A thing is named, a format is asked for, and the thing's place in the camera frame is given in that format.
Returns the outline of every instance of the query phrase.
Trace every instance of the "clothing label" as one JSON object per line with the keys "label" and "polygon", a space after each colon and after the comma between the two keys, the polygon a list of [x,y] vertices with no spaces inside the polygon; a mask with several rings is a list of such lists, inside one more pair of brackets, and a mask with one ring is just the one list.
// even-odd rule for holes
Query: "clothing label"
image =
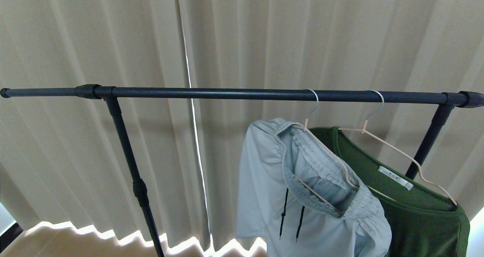
{"label": "clothing label", "polygon": [[398,176],[394,172],[392,172],[389,169],[386,169],[383,166],[380,166],[378,169],[381,173],[383,173],[385,176],[391,178],[392,180],[396,181],[397,183],[401,184],[403,187],[405,187],[407,190],[410,190],[413,187],[413,184],[410,183],[409,181],[406,181],[404,178],[401,178],[401,176]]}

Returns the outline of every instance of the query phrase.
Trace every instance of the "green shirt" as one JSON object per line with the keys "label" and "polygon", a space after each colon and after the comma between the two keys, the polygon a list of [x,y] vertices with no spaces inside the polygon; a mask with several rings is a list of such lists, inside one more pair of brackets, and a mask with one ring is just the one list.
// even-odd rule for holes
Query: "green shirt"
{"label": "green shirt", "polygon": [[[367,186],[393,199],[373,193],[382,203],[392,228],[392,243],[386,256],[465,256],[470,223],[460,205],[455,207],[449,198],[385,166],[352,143],[337,127],[310,130],[348,163]],[[378,171],[381,166],[389,171],[386,174]]]}

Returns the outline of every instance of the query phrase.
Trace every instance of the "beige curtain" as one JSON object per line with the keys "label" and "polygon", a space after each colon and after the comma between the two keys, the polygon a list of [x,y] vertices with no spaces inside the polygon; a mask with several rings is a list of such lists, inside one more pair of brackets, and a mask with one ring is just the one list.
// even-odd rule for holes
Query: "beige curtain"
{"label": "beige curtain", "polygon": [[[192,84],[456,92],[484,90],[484,0],[180,0]],[[304,122],[313,102],[196,100],[215,249],[234,237],[237,169],[257,119]],[[362,126],[377,105],[320,102],[310,126]],[[386,104],[368,129],[414,155],[435,105]],[[410,161],[353,134],[405,173]],[[484,206],[484,111],[456,109],[425,161],[425,176],[472,218]]]}
{"label": "beige curtain", "polygon": [[[188,87],[176,0],[0,0],[0,83]],[[189,100],[119,99],[159,234],[209,246]],[[103,101],[2,99],[1,202],[22,228],[72,221],[151,240]]]}

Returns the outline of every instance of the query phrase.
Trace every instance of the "clothing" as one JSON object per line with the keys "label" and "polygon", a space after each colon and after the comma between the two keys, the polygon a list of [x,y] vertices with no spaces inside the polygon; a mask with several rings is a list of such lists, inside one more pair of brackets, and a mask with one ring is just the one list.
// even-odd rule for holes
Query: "clothing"
{"label": "clothing", "polygon": [[[383,165],[353,144],[337,127],[311,131],[347,162],[367,186],[396,200],[375,194],[392,228],[392,244],[387,256],[465,256],[470,223],[462,207],[455,207],[449,198]],[[392,175],[378,171],[381,166],[392,171]]]}
{"label": "clothing", "polygon": [[[346,166],[349,180],[360,188],[350,187],[330,152],[293,124],[301,126],[273,119],[247,130],[237,237],[265,237],[269,257],[384,256],[392,233],[379,200]],[[310,193],[295,175],[342,212]]]}

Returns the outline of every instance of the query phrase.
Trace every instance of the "white hanger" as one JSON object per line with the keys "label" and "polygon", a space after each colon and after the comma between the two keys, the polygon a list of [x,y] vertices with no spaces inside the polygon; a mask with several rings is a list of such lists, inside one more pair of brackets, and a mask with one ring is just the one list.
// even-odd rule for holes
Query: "white hanger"
{"label": "white hanger", "polygon": [[380,107],[379,107],[379,108],[378,108],[376,111],[374,111],[374,112],[372,112],[372,113],[368,114],[368,116],[366,116],[366,120],[365,120],[365,124],[363,125],[363,129],[348,129],[348,128],[339,128],[339,130],[342,130],[342,131],[360,131],[361,133],[366,133],[366,134],[370,135],[371,137],[373,137],[373,138],[377,139],[378,141],[380,141],[380,142],[384,143],[385,145],[388,145],[388,146],[389,146],[389,147],[391,147],[392,149],[394,149],[394,150],[398,151],[399,153],[403,154],[403,155],[404,155],[405,157],[407,157],[408,159],[411,159],[411,161],[412,161],[412,162],[413,162],[413,163],[414,163],[414,164],[415,164],[415,165],[418,167],[418,169],[419,169],[419,175],[420,175],[420,178],[421,178],[423,181],[425,181],[426,183],[429,183],[429,184],[431,184],[431,185],[434,185],[434,186],[437,186],[438,188],[440,188],[440,189],[441,189],[441,190],[442,190],[442,191],[443,191],[443,192],[444,192],[444,193],[445,193],[445,194],[446,194],[446,195],[447,195],[447,196],[450,198],[450,200],[453,202],[453,204],[454,204],[455,206],[457,206],[457,202],[456,202],[456,201],[453,199],[453,197],[452,197],[452,196],[451,196],[451,195],[450,195],[450,194],[449,194],[449,193],[448,193],[448,192],[447,192],[447,191],[446,191],[444,188],[442,188],[442,186],[440,186],[440,185],[438,185],[438,184],[435,184],[435,183],[433,183],[432,181],[428,181],[427,179],[425,179],[425,178],[424,178],[424,175],[422,174],[422,166],[421,166],[421,165],[420,165],[420,164],[419,164],[417,161],[415,161],[415,159],[414,159],[414,158],[410,157],[410,156],[409,156],[408,154],[406,154],[405,152],[403,152],[403,151],[399,150],[398,148],[394,147],[393,145],[389,144],[388,142],[386,142],[386,141],[384,141],[384,140],[380,139],[380,138],[379,138],[379,137],[377,137],[376,135],[374,135],[374,134],[372,134],[372,133],[370,133],[369,131],[367,131],[367,130],[366,130],[366,125],[368,124],[368,119],[370,118],[370,116],[372,116],[373,114],[376,114],[377,112],[379,112],[379,111],[382,109],[383,105],[385,104],[385,99],[383,98],[383,95],[382,95],[382,94],[381,94],[379,91],[376,91],[376,90],[368,90],[368,91],[372,91],[372,92],[375,92],[375,93],[377,93],[378,95],[380,95],[380,98],[382,99],[382,104],[380,105]]}
{"label": "white hanger", "polygon": [[302,129],[304,130],[305,132],[307,132],[309,135],[311,135],[314,140],[316,140],[316,142],[320,143],[320,145],[325,148],[325,150],[327,150],[329,152],[329,154],[332,154],[332,156],[339,162],[339,164],[341,164],[341,166],[343,167],[344,169],[344,179],[346,180],[346,182],[352,187],[352,188],[356,188],[358,189],[359,187],[355,184],[353,184],[350,180],[349,180],[349,174],[348,174],[348,169],[346,168],[346,165],[344,165],[343,161],[341,161],[341,159],[336,156],[336,154],[334,154],[328,147],[326,147],[317,137],[316,135],[314,135],[310,130],[307,129],[307,122],[308,122],[308,119],[309,119],[309,116],[311,116],[311,114],[318,108],[318,103],[320,101],[320,98],[318,97],[318,95],[316,94],[315,91],[311,90],[311,89],[305,89],[305,90],[309,90],[311,92],[313,92],[313,94],[316,96],[316,106],[314,107],[314,109],[312,109],[311,111],[309,111],[306,115],[306,120],[304,121],[304,127],[302,126],[297,126],[297,125],[292,125],[293,127],[295,128],[298,128],[298,129]]}

